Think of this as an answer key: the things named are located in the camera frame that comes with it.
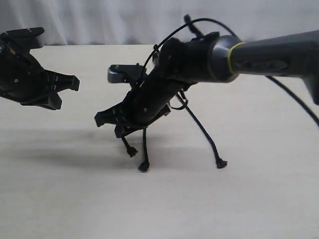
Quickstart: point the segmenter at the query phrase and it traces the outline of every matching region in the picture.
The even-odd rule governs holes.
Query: white table
[[[112,125],[96,127],[95,113],[129,89],[107,82],[109,65],[143,63],[151,49],[32,51],[46,69],[76,75],[80,90],[60,93],[60,111],[0,99],[0,238],[318,238],[318,128],[266,78],[240,76],[187,92],[229,162],[222,170],[186,111],[149,128],[147,174],[137,170],[141,132],[128,137],[140,151],[132,159]],[[301,80],[283,82],[313,106]]]

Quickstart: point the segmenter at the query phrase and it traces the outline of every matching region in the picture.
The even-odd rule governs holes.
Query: white backdrop
[[[0,31],[43,26],[47,45],[155,44],[189,13],[222,21],[251,40],[319,29],[318,12],[318,0],[0,0]]]

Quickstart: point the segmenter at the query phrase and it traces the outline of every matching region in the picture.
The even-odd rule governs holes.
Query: white curtain
[[[188,13],[222,21],[245,40],[319,29],[318,0],[0,0],[0,31],[42,26],[47,45],[155,44]]]

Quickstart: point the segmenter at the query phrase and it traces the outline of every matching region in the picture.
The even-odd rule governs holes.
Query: table surface
[[[151,49],[32,50],[44,68],[76,75],[80,90],[61,92],[59,111],[0,99],[1,238],[319,238],[318,128],[262,76],[187,92],[229,162],[221,170],[186,111],[149,127],[147,174],[137,170],[141,132],[128,137],[140,151],[130,158],[112,125],[96,127],[95,113],[129,90],[107,82],[109,65],[143,63]],[[319,114],[301,80],[281,81]]]

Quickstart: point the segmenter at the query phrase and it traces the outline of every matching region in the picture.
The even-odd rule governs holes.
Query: yellow ring
[[[239,42],[239,43],[237,43],[236,45],[232,46],[232,47],[229,49],[229,52],[228,52],[228,55],[227,55],[227,63],[228,63],[229,71],[230,71],[230,73],[232,73],[232,74],[235,74],[235,72],[234,72],[233,67],[232,67],[232,65],[231,65],[230,56],[231,56],[232,51],[233,51],[237,46],[240,46],[240,45],[242,45],[242,44],[244,44],[244,42]]]

